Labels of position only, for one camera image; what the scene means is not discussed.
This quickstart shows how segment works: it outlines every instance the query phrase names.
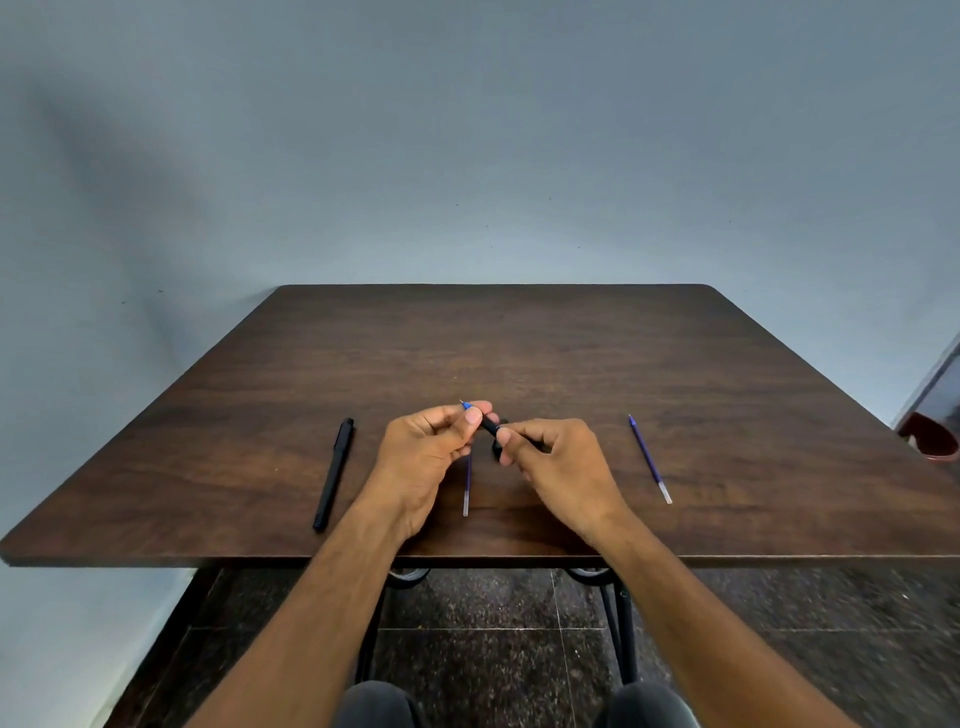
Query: table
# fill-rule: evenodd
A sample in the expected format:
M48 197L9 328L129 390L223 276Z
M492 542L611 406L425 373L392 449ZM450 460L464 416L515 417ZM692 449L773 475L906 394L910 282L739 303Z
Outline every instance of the table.
M281 286L0 555L19 566L305 560L324 539L310 523L340 422L357 430L332 525L386 423L458 399L492 400L513 421L586 420L625 499L691 566L960 556L952 480L704 285ZM477 438L469 517L457 464L397 564L601 566Z

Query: finger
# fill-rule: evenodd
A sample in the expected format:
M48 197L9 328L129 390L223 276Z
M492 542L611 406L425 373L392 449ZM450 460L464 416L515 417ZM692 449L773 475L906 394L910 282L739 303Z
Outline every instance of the finger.
M563 431L563 424L563 420L526 420L522 423L509 423L503 426L516 430L529 440L544 443L549 448L553 448Z
M493 405L486 400L472 401L469 404L485 415L493 412ZM410 415L410 422L419 427L424 435L436 435L453 425L464 411L462 404L442 404Z
M477 431L482 418L483 415L479 407L462 410L460 417L450 427L438 434L434 440L437 441L438 447L446 452L459 450L473 437L473 433Z
M540 452L533 443L519 432L514 432L511 427L513 425L503 426L496 431L496 441L503 446L503 455L506 456L501 456L500 462L503 465L517 463L525 472L533 473L549 455Z

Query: hand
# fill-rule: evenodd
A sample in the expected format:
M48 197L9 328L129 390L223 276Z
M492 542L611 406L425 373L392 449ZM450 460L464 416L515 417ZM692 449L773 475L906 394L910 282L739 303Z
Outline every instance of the hand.
M358 500L388 509L397 518L402 541L423 528L446 469L469 455L482 416L500 422L488 401L470 404L467 410L462 404L431 407L387 425L376 464Z
M583 420L510 423L497 430L496 440L503 446L500 464L517 463L550 512L594 548L599 550L597 539L611 518L633 515Z

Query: person's right arm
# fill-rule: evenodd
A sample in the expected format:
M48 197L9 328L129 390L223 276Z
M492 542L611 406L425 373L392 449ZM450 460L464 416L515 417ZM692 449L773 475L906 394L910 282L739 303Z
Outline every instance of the person's right arm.
M527 438L551 451L540 452ZM634 515L586 424L511 423L497 440L504 449L500 462L516 462L547 508L627 585L704 728L854 726Z

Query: wooden tabletop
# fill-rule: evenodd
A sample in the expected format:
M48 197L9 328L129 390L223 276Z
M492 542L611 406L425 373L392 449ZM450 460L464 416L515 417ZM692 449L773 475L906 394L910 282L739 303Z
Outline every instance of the wooden tabletop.
M283 286L0 553L65 566L307 558L324 539L311 522L340 422L357 430L331 525L387 422L459 399L515 422L586 420L627 501L687 563L960 557L960 487L702 285ZM598 563L493 462L491 441L478 433L469 516L458 463L398 562Z

